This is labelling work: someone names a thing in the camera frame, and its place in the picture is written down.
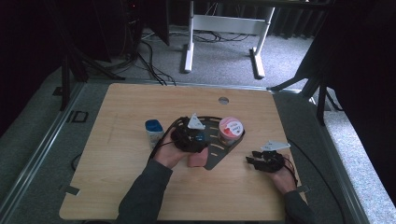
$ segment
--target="small white label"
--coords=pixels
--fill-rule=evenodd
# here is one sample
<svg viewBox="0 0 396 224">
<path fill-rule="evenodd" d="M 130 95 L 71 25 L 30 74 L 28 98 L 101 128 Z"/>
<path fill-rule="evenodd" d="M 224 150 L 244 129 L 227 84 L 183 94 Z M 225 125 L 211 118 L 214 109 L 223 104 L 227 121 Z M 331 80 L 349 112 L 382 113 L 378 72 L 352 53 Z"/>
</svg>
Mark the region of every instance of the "small white label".
<svg viewBox="0 0 396 224">
<path fill-rule="evenodd" d="M 197 114 L 192 114 L 189 124 L 187 125 L 189 129 L 198 129 L 198 130 L 204 130 L 205 125 L 202 124 L 202 122 L 197 118 Z"/>
<path fill-rule="evenodd" d="M 225 133 L 231 133 L 235 136 L 238 136 L 244 131 L 244 127 L 242 126 L 242 123 L 239 121 L 231 121 L 230 123 L 227 124 L 227 128 L 224 130 Z"/>
</svg>

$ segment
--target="wooden table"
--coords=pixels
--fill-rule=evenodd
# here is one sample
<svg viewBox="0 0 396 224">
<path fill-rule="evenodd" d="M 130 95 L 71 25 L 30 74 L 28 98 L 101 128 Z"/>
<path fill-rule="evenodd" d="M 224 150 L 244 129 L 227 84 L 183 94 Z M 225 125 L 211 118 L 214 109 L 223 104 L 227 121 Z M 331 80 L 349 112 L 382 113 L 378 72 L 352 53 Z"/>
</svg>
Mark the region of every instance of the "wooden table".
<svg viewBox="0 0 396 224">
<path fill-rule="evenodd" d="M 220 97 L 227 97 L 223 105 Z M 268 140 L 287 142 L 273 96 L 268 91 L 203 87 L 112 84 L 92 128 L 60 210 L 64 219 L 115 219 L 118 206 L 142 173 L 150 148 L 145 121 L 165 130 L 179 117 L 241 120 L 243 141 L 214 169 L 175 168 L 166 189 L 160 220 L 278 220 L 284 202 L 271 180 L 245 157 Z M 290 154 L 288 148 L 279 150 Z"/>
</svg>

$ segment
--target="white table leg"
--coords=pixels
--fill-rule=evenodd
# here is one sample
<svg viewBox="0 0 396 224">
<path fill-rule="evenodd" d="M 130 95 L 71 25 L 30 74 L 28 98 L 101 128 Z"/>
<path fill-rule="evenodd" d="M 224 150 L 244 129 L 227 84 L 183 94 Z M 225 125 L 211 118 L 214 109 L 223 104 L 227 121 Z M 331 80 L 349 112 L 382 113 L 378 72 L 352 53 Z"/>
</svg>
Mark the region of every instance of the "white table leg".
<svg viewBox="0 0 396 224">
<path fill-rule="evenodd" d="M 256 68 L 257 76 L 260 78 L 265 77 L 264 67 L 262 66 L 262 56 L 261 56 L 262 45 L 264 44 L 265 37 L 267 36 L 268 28 L 270 27 L 274 10 L 275 8 L 273 7 L 271 9 L 270 15 L 268 15 L 268 17 L 265 19 L 265 25 L 262 27 L 262 33 L 260 34 L 260 39 L 259 39 L 259 43 L 257 44 L 257 48 L 252 48 L 250 50 L 251 60 L 253 61 L 254 66 Z"/>
<path fill-rule="evenodd" d="M 189 45 L 187 46 L 186 64 L 184 71 L 189 73 L 192 70 L 192 55 L 194 53 L 193 32 L 194 32 L 194 2 L 190 1 L 190 24 L 189 24 Z"/>
</svg>

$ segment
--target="white paper tag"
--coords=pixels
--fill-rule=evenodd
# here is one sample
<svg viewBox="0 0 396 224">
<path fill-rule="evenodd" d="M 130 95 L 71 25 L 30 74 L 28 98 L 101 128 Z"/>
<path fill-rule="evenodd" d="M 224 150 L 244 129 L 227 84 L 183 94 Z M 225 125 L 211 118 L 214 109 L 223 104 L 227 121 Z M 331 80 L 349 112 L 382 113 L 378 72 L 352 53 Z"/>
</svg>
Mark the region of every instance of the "white paper tag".
<svg viewBox="0 0 396 224">
<path fill-rule="evenodd" d="M 262 146 L 263 151 L 275 151 L 282 148 L 290 147 L 289 143 L 281 143 L 276 141 L 268 141 L 267 144 Z"/>
<path fill-rule="evenodd" d="M 202 122 L 197 118 L 197 114 L 193 113 L 191 115 L 189 124 L 187 125 L 189 129 L 198 129 L 198 130 L 204 130 L 205 125 L 202 124 Z"/>
</svg>

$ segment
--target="gray sleeve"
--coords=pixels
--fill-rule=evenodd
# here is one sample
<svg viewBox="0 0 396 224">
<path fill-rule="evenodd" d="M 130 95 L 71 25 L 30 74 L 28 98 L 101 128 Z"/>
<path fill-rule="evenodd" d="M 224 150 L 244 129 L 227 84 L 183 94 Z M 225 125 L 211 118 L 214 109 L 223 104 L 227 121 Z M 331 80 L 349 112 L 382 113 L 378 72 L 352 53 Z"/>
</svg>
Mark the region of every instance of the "gray sleeve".
<svg viewBox="0 0 396 224">
<path fill-rule="evenodd" d="M 171 169 L 150 160 L 122 199 L 116 223 L 156 223 L 172 173 Z"/>
<path fill-rule="evenodd" d="M 315 214 L 296 190 L 285 194 L 287 224 L 316 223 Z"/>
</svg>

